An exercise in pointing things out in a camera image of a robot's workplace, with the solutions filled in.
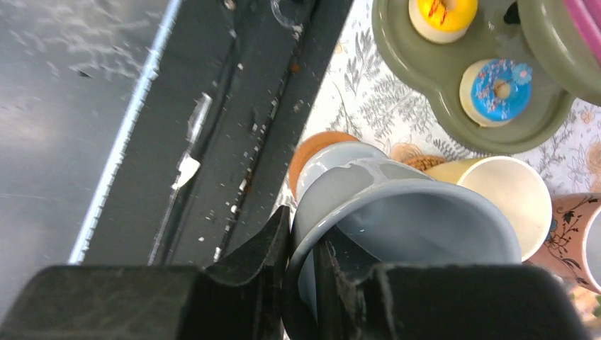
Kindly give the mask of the blue donut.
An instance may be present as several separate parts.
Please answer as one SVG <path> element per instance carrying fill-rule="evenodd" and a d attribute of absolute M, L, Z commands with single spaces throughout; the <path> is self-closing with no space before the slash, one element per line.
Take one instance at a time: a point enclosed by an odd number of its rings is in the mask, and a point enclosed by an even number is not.
<path fill-rule="evenodd" d="M 508 124 L 529 105 L 532 73 L 528 64 L 512 59 L 482 59 L 473 63 L 459 84 L 464 113 L 482 128 Z"/>

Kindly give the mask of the floral tablecloth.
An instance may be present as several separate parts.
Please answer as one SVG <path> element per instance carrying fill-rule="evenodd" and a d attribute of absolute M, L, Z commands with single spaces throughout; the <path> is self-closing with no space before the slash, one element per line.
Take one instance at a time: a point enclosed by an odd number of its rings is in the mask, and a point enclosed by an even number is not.
<path fill-rule="evenodd" d="M 444 157 L 447 162 L 493 156 L 508 156 L 530 165 L 544 180 L 546 186 L 552 179 L 570 175 L 575 171 L 587 170 L 600 174 L 600 144 L 588 147 L 577 144 L 576 155 L 571 161 L 563 157 L 570 141 L 578 141 L 573 131 L 575 116 L 571 109 L 560 128 L 541 145 L 514 154 L 482 152 L 461 144 L 451 137 L 438 123 L 427 98 L 402 82 L 384 62 L 377 49 L 372 28 L 360 32 L 356 37 L 356 54 L 348 61 L 339 111 L 332 121 L 330 131 L 346 132 L 363 142 L 380 149 L 388 158 L 400 162 L 418 156 Z M 575 188 L 572 193 L 599 193 L 595 185 L 586 192 Z M 519 264 L 416 264 L 413 266 L 475 266 L 475 265 L 524 265 L 549 270 L 529 260 Z"/>

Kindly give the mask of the woven rattan coaster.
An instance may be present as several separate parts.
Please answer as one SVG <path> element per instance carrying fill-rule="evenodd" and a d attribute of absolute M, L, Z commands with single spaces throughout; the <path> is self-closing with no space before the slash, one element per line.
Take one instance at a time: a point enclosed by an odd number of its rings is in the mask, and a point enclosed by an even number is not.
<path fill-rule="evenodd" d="M 446 163 L 444 157 L 434 155 L 418 155 L 403 161 L 404 164 L 411 166 L 419 171 L 426 171 L 434 166 Z"/>

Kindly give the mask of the yellow frosted donut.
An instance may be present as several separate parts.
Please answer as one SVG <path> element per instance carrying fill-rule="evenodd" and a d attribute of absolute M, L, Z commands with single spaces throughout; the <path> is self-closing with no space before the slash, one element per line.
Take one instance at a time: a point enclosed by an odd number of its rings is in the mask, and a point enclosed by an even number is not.
<path fill-rule="evenodd" d="M 409 0 L 408 13 L 414 29 L 436 44 L 462 38 L 478 10 L 477 0 Z"/>

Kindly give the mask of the purple cake slice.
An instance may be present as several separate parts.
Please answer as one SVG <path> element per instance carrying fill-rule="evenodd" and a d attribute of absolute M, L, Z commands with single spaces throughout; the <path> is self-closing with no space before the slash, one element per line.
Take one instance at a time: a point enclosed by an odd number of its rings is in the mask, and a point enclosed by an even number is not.
<path fill-rule="evenodd" d="M 580 36 L 600 62 L 600 0 L 565 0 L 564 4 Z"/>

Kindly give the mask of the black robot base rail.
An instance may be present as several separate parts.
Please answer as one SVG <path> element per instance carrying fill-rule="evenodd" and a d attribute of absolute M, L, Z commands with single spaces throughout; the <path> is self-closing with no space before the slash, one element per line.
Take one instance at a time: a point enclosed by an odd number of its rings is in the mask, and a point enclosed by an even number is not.
<path fill-rule="evenodd" d="M 269 218 L 350 1 L 170 1 L 69 257 L 206 267 Z"/>

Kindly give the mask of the green tiered dessert stand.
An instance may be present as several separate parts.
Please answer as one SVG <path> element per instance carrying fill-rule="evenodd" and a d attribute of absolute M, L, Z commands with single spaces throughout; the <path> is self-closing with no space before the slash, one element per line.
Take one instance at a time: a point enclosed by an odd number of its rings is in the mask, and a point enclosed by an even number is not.
<path fill-rule="evenodd" d="M 599 1 L 375 1 L 384 62 L 482 152 L 533 149 L 576 98 L 600 104 Z"/>

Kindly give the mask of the light brown wooden coaster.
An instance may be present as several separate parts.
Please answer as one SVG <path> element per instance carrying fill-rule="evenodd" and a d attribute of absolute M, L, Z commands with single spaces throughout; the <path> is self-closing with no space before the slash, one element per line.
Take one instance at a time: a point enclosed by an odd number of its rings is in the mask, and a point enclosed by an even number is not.
<path fill-rule="evenodd" d="M 358 142 L 359 139 L 346 132 L 325 131 L 306 139 L 295 151 L 289 169 L 288 182 L 295 200 L 298 200 L 296 189 L 298 179 L 306 163 L 320 150 L 338 142 Z"/>

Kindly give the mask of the yellow mug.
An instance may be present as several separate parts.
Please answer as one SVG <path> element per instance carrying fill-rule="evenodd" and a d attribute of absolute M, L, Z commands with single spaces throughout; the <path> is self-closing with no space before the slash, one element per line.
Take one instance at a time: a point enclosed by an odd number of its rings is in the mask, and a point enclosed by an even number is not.
<path fill-rule="evenodd" d="M 475 191 L 495 204 L 517 235 L 522 261 L 544 243 L 552 220 L 551 196 L 542 177 L 527 163 L 508 156 L 461 159 L 425 173 Z"/>

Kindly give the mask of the light blue mug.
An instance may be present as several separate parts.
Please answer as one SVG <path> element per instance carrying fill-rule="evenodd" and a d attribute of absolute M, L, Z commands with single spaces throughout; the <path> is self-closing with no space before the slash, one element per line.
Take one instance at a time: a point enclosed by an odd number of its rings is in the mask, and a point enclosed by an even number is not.
<path fill-rule="evenodd" d="M 296 189 L 282 321 L 291 339 L 314 339 L 313 247 L 338 227 L 381 261 L 519 264 L 515 231 L 482 195 L 438 181 L 363 142 L 338 142 L 303 167 Z"/>

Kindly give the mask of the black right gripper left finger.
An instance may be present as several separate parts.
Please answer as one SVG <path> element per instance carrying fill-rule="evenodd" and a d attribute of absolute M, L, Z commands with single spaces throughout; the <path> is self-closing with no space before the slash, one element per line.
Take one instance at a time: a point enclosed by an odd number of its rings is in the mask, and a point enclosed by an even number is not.
<path fill-rule="evenodd" d="M 22 289 L 2 339 L 281 339 L 290 210 L 196 266 L 51 266 Z"/>

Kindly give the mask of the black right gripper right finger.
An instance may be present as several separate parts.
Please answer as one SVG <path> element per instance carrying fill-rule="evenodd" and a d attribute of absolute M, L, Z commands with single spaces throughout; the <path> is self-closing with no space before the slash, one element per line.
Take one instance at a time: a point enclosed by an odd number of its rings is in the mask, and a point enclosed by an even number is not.
<path fill-rule="evenodd" d="M 321 339 L 589 339 L 560 283 L 524 265 L 383 263 L 331 229 L 314 248 Z"/>

